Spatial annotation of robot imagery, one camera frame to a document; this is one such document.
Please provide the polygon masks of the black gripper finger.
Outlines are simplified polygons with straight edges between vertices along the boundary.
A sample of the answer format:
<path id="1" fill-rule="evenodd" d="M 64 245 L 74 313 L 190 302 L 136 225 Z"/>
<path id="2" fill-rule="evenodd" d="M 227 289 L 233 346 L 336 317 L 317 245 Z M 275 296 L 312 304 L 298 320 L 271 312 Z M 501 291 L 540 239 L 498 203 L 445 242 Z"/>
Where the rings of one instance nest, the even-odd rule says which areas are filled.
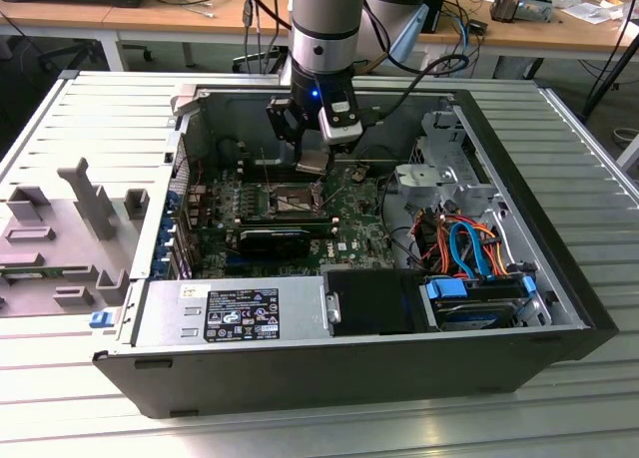
<path id="1" fill-rule="evenodd" d="M 356 147 L 356 141 L 352 141 L 344 144 L 333 144 L 328 146 L 328 158 L 324 171 L 330 174 L 334 168 L 335 157 L 339 154 L 349 155 Z"/>
<path id="2" fill-rule="evenodd" d="M 293 148 L 295 155 L 302 153 L 306 115 L 291 98 L 271 97 L 267 115 L 276 138 Z"/>

